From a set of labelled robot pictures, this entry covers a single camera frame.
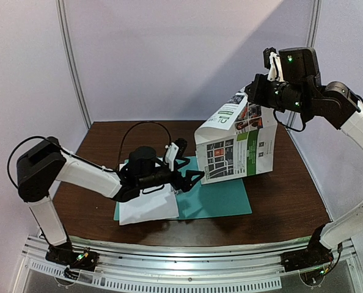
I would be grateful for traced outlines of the white printed paper sheet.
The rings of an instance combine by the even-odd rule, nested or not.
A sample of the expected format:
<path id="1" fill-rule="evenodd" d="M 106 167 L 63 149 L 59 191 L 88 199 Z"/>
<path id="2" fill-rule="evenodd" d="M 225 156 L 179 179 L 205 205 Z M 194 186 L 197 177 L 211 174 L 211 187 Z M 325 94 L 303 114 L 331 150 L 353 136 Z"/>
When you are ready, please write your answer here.
<path id="1" fill-rule="evenodd" d="M 170 184 L 161 190 L 157 187 L 148 189 L 148 194 L 140 192 L 140 196 L 126 203 L 117 203 L 114 221 L 120 226 L 152 220 L 173 220 L 179 217 L 176 195 Z"/>

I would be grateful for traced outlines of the colourful printed leaflet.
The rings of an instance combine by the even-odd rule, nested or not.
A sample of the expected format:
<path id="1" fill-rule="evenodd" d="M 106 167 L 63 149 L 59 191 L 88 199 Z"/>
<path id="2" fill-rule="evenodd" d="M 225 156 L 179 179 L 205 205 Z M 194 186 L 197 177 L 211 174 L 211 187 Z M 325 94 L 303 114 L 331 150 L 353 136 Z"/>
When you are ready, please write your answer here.
<path id="1" fill-rule="evenodd" d="M 242 88 L 194 133 L 202 184 L 273 171 L 277 122 L 273 110 L 250 103 Z"/>

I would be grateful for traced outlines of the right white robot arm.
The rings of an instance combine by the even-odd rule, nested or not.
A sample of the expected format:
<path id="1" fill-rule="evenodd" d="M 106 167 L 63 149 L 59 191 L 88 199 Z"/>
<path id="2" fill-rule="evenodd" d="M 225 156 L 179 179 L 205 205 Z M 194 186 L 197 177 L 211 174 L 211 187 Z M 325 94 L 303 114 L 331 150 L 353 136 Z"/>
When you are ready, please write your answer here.
<path id="1" fill-rule="evenodd" d="M 311 47 L 276 51 L 266 48 L 263 62 L 268 74 L 255 75 L 246 88 L 248 101 L 274 113 L 300 114 L 302 126 L 323 117 L 363 150 L 363 99 L 342 82 L 321 83 L 317 54 Z M 317 228 L 302 253 L 307 266 L 315 266 L 342 241 L 363 230 L 363 201 L 339 219 Z"/>

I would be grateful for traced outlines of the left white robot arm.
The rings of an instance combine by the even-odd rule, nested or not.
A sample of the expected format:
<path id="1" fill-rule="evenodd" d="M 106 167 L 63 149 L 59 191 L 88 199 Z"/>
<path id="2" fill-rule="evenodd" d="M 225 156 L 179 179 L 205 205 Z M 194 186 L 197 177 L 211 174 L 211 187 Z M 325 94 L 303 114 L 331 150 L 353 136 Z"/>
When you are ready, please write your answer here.
<path id="1" fill-rule="evenodd" d="M 46 241 L 54 246 L 53 255 L 62 264 L 70 265 L 77 259 L 77 253 L 67 244 L 68 234 L 50 197 L 53 183 L 70 183 L 121 203 L 139 197 L 146 189 L 166 184 L 188 192 L 205 173 L 180 171 L 190 162 L 184 157 L 186 145 L 185 139 L 177 139 L 166 146 L 163 158 L 157 156 L 154 148 L 140 146 L 129 154 L 122 169 L 115 171 L 68 151 L 55 137 L 44 137 L 17 159 L 18 194 L 29 205 Z"/>

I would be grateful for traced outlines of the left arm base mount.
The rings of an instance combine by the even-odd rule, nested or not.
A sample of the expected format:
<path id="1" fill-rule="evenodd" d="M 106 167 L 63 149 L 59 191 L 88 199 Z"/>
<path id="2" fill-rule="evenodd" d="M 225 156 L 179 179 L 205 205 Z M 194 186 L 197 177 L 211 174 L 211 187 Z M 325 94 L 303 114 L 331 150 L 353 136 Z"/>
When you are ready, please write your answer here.
<path id="1" fill-rule="evenodd" d="M 70 239 L 61 245 L 49 244 L 45 259 L 49 262 L 65 266 L 63 276 L 77 280 L 80 271 L 94 272 L 99 260 L 99 254 L 89 247 L 76 251 Z"/>

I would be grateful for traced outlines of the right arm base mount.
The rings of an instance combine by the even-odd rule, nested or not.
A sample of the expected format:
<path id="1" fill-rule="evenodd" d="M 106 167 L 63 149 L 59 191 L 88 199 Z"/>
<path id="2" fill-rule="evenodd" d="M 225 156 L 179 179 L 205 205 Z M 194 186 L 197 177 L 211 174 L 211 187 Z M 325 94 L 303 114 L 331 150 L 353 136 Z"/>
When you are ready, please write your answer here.
<path id="1" fill-rule="evenodd" d="M 286 272 L 302 270 L 309 267 L 322 266 L 329 263 L 327 268 L 322 268 L 320 275 L 329 273 L 339 262 L 343 244 L 337 245 L 337 260 L 334 262 L 334 256 L 331 248 L 326 248 L 319 240 L 310 239 L 308 245 L 304 249 L 288 251 L 280 256 L 280 264 Z"/>

